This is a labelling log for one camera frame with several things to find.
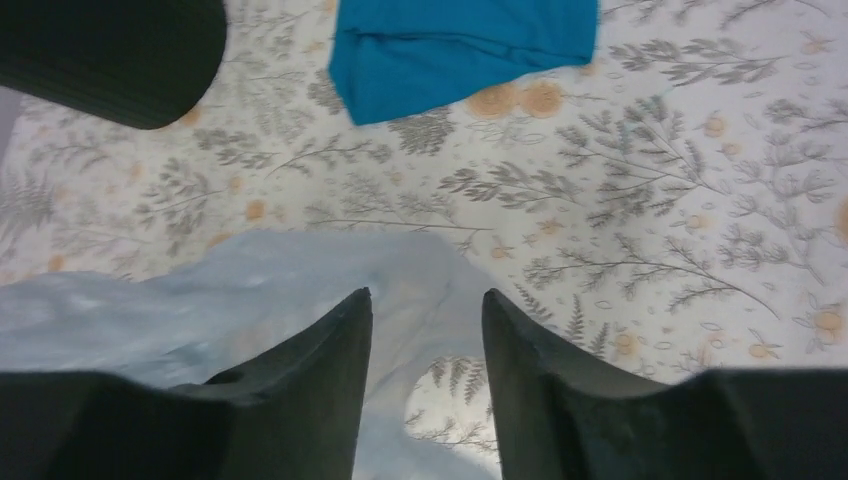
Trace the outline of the light blue plastic trash bag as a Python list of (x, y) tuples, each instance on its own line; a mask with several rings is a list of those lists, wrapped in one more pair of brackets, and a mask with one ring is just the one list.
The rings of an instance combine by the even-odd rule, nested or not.
[(496, 479), (480, 327), (492, 286), (433, 234), (253, 230), (148, 280), (64, 272), (4, 286), (1, 366), (199, 383), (367, 288), (374, 327), (355, 477)]

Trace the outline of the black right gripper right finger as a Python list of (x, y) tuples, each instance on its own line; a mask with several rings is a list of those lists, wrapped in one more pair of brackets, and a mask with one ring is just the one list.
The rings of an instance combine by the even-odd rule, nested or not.
[(665, 385), (608, 364), (497, 290), (482, 331), (506, 479), (843, 479), (843, 369), (713, 369)]

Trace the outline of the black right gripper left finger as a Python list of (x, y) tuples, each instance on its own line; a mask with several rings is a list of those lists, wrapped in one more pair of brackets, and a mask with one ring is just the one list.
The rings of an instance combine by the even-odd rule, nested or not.
[(203, 384), (94, 371), (1, 377), (5, 479), (348, 479), (373, 313), (361, 288)]

